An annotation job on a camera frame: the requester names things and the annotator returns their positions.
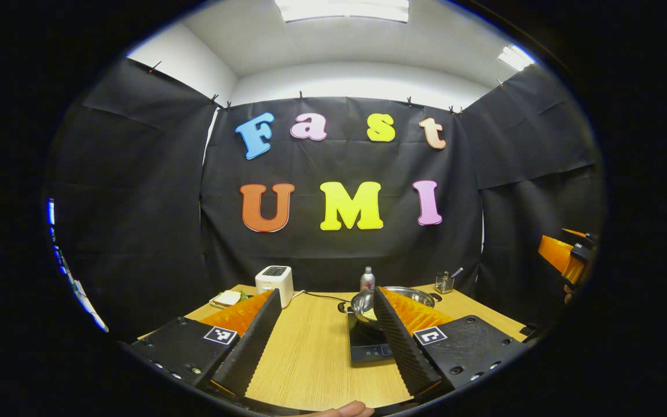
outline ceiling light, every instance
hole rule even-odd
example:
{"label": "ceiling light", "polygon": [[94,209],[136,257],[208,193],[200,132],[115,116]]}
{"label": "ceiling light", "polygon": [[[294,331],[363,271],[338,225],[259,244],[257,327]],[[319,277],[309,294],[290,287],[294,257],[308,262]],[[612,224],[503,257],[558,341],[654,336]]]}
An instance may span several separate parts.
{"label": "ceiling light", "polygon": [[408,22],[408,0],[275,0],[285,21],[352,16]]}
{"label": "ceiling light", "polygon": [[526,68],[527,65],[534,64],[534,59],[530,58],[530,56],[520,47],[517,47],[517,45],[504,47],[501,55],[498,55],[498,59],[509,64],[516,69],[516,71],[521,71]]}

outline table surface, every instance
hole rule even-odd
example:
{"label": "table surface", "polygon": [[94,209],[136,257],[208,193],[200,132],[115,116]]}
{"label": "table surface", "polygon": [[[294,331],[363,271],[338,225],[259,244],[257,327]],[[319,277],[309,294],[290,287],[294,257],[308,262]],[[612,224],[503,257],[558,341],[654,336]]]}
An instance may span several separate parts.
{"label": "table surface", "polygon": [[[436,292],[434,285],[413,287]],[[232,288],[256,294],[256,288]],[[356,292],[314,292],[350,300]],[[443,294],[434,307],[460,319],[474,314],[519,341],[526,336],[524,325],[509,319],[466,295]],[[336,309],[339,301],[298,295],[283,309],[272,331],[246,396],[268,404],[296,409],[321,410],[359,400],[368,407],[382,407],[413,398],[405,388],[393,360],[367,367],[352,367],[349,353],[349,323]],[[221,311],[206,304],[186,315],[201,320]]]}

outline white toaster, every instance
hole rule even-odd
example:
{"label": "white toaster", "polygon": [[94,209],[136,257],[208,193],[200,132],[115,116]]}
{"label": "white toaster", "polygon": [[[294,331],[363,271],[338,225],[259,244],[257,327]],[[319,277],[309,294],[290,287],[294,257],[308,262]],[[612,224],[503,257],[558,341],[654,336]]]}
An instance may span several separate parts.
{"label": "white toaster", "polygon": [[280,301],[285,308],[292,298],[292,268],[289,266],[267,266],[256,274],[256,293],[257,295],[264,291],[280,289]]}

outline hand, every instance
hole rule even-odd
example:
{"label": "hand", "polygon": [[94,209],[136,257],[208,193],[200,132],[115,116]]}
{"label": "hand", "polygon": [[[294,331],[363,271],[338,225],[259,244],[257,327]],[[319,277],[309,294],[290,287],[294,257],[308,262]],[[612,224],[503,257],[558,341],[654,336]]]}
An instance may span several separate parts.
{"label": "hand", "polygon": [[563,287],[563,290],[566,292],[565,302],[566,302],[566,304],[567,304],[567,303],[570,302],[570,299],[571,299],[572,296],[573,296],[573,292],[574,292],[574,290],[571,290],[571,288],[568,287],[567,285],[566,285],[565,287]]}
{"label": "hand", "polygon": [[326,409],[325,411],[303,414],[299,417],[369,417],[375,410],[368,408],[362,401],[352,401],[337,409]]}

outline blue light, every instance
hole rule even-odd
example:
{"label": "blue light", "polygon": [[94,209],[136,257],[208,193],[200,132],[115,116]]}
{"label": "blue light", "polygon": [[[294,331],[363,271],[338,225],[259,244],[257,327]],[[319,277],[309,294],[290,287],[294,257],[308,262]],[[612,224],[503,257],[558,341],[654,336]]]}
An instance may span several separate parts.
{"label": "blue light", "polygon": [[52,225],[55,225],[56,224],[56,215],[53,211],[53,206],[55,206],[54,203],[53,203],[53,199],[48,198],[48,222]]}

